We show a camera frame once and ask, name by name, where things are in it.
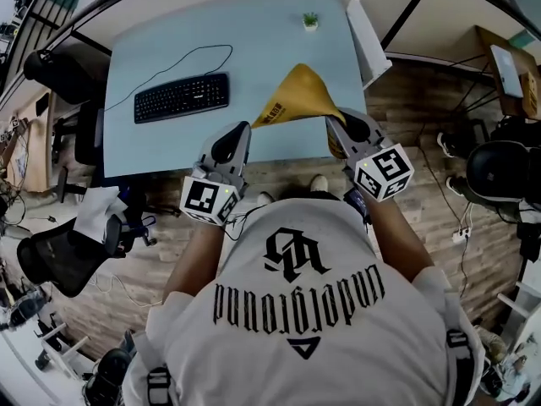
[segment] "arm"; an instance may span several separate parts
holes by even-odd
[[[428,251],[407,223],[393,199],[378,203],[363,192],[383,261],[409,282],[425,267],[433,266]]]
[[[195,296],[216,278],[223,236],[222,228],[203,222],[196,224],[194,235],[167,280],[162,302],[171,292]]]

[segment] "black keyboard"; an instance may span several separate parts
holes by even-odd
[[[227,74],[185,78],[152,87],[135,95],[136,123],[179,118],[229,105]]]

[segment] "small potted plant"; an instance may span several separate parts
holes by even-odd
[[[306,31],[316,31],[318,29],[318,15],[314,12],[303,14],[303,24]]]

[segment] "black triangle graphic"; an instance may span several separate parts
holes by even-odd
[[[301,355],[304,359],[308,359],[315,351],[315,348],[320,344],[321,337],[311,337],[311,338],[299,338],[299,340],[294,340],[291,338],[287,339],[287,342],[292,345],[293,349]]]

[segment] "light blue desk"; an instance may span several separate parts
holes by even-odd
[[[302,14],[320,27],[304,31]],[[134,95],[220,65],[229,48],[198,50],[105,113],[106,177],[190,168],[204,140],[231,122],[252,123],[276,87],[306,63],[339,107],[366,112],[363,85],[342,0],[218,0],[154,19],[122,36],[112,51],[106,109],[196,47],[230,44],[229,107],[154,123],[134,123]],[[255,129],[249,162],[330,156],[324,118]]]

